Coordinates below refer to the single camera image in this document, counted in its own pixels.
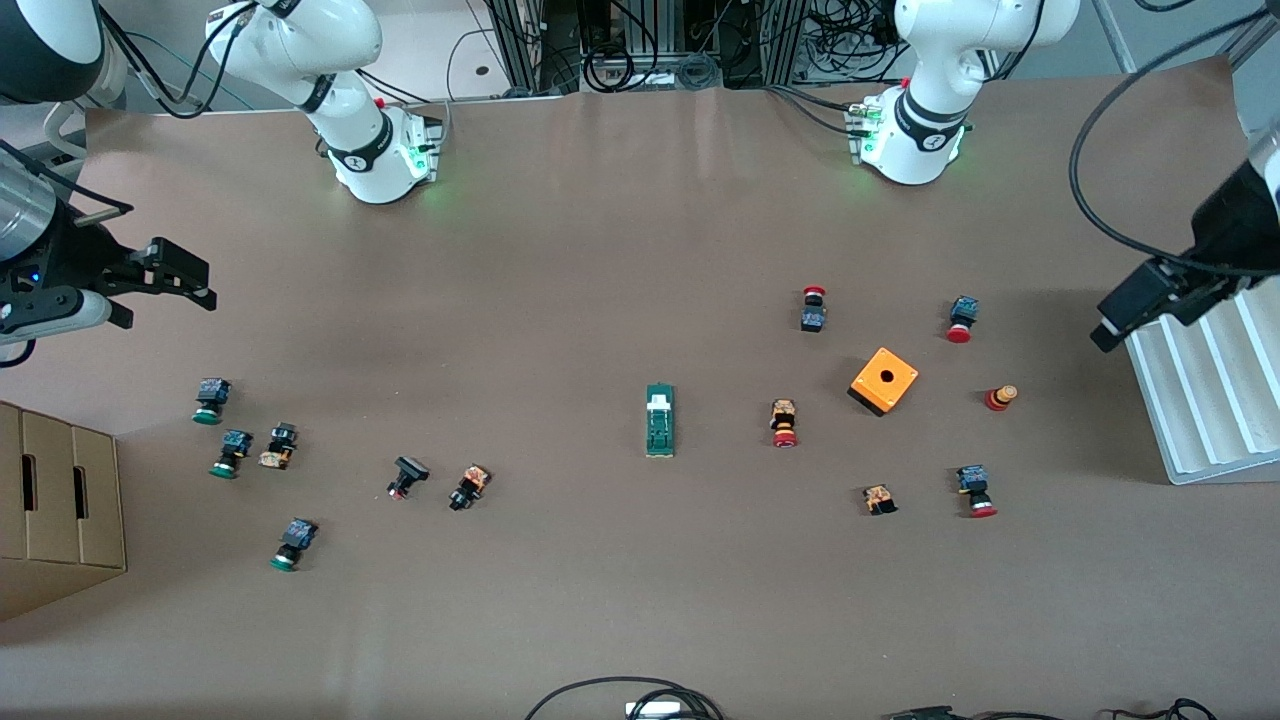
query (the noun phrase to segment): table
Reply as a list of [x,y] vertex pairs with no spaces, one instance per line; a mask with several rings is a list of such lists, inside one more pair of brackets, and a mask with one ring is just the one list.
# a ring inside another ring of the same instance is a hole
[[[1087,340],[1139,261],[1066,192],[1114,82],[993,85],[919,188],[756,92],[458,106],[442,181],[384,208],[294,113],[93,113],[83,182],[138,206],[113,232],[205,256],[221,304],[129,297],[134,329],[41,341],[0,375],[120,436],[129,551],[124,577],[0,625],[0,717],[520,717],[614,673],[741,720],[1180,694],[1272,714],[1276,488],[1166,486],[1128,359]],[[1140,83],[1083,174],[1100,213],[1180,247],[1242,156],[1204,61]],[[796,328],[812,283],[817,336]],[[961,293],[983,306],[955,346]],[[884,418],[845,396],[879,346],[920,370]],[[188,419],[206,375],[236,383],[218,429]],[[659,380],[673,460],[643,456]],[[1016,404],[986,410],[1010,382]],[[769,445],[778,396],[794,450]],[[261,450],[280,420],[289,470],[206,474],[223,429]],[[433,470],[398,503],[397,455]],[[471,462],[490,491],[451,512]],[[995,519],[965,516],[969,462]],[[865,514],[876,483],[900,512]],[[293,516],[320,534],[287,575],[268,560]],[[547,717],[617,717],[639,692]]]

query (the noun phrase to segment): orange block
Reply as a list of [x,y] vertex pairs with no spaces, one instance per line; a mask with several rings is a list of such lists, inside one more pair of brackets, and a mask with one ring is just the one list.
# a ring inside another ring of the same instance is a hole
[[911,387],[919,374],[905,360],[882,347],[854,382],[849,383],[849,396],[877,416],[884,415],[897,407],[906,388]]

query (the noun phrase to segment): silver cylinder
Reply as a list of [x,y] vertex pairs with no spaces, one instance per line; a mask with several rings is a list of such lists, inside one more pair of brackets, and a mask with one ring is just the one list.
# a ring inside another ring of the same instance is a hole
[[56,206],[49,183],[0,150],[0,261],[31,247],[49,227]]

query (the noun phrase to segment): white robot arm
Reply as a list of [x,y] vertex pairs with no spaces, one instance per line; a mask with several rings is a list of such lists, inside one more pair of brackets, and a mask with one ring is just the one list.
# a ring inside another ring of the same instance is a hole
[[[227,23],[230,17],[236,22]],[[364,0],[256,0],[209,14],[210,51],[227,72],[302,110],[329,146],[338,179],[384,204],[435,179],[444,128],[379,108],[355,70],[378,59],[383,31]]]
[[846,118],[854,161],[902,184],[932,182],[956,158],[964,120],[987,81],[978,50],[1057,42],[1080,0],[897,0],[893,20],[915,51],[905,87],[868,96]]

